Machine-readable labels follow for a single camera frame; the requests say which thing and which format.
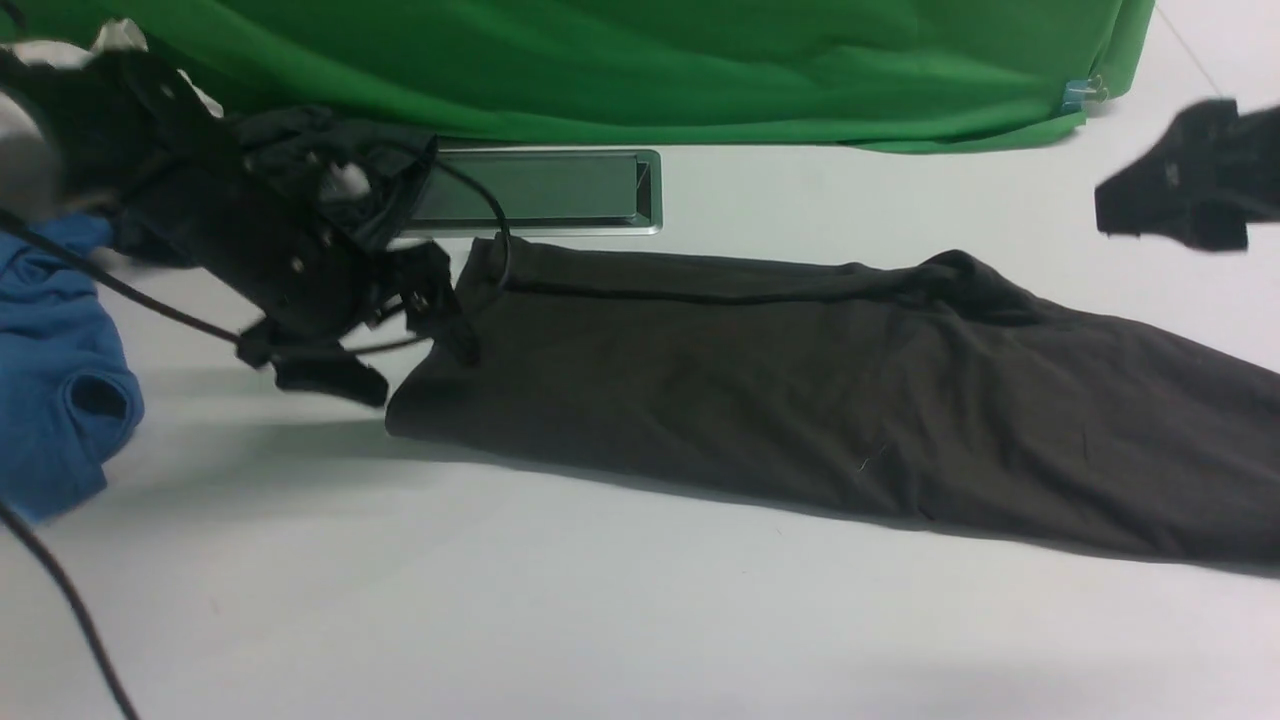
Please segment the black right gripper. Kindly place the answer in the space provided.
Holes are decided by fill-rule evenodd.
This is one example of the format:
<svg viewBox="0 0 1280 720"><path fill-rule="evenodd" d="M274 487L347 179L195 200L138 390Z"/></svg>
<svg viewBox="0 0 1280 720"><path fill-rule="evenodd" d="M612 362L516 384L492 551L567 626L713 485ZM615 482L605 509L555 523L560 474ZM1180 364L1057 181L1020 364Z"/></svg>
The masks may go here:
<svg viewBox="0 0 1280 720"><path fill-rule="evenodd" d="M1094 188L1098 232L1155 234L1199 252L1243 252L1279 223L1279 108L1211 99L1179 111L1142 156Z"/></svg>

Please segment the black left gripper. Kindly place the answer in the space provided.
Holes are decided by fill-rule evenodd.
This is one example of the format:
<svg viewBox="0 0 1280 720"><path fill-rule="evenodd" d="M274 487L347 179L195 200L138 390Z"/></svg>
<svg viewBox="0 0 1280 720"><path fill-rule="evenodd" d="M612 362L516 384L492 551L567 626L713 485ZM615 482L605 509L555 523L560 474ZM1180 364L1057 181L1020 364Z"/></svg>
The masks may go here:
<svg viewBox="0 0 1280 720"><path fill-rule="evenodd" d="M3 231L31 231L65 211L123 208L259 307L238 359L270 366L287 393L385 407L389 384L338 342L403 313L407 329L474 366L479 338L434 242L374 256L305 202L280 193L244 159L191 85L150 53L109 53L73 78L3 59L3 86L45 104L58 91L105 100L100 120L46 126L3 145Z"/></svg>

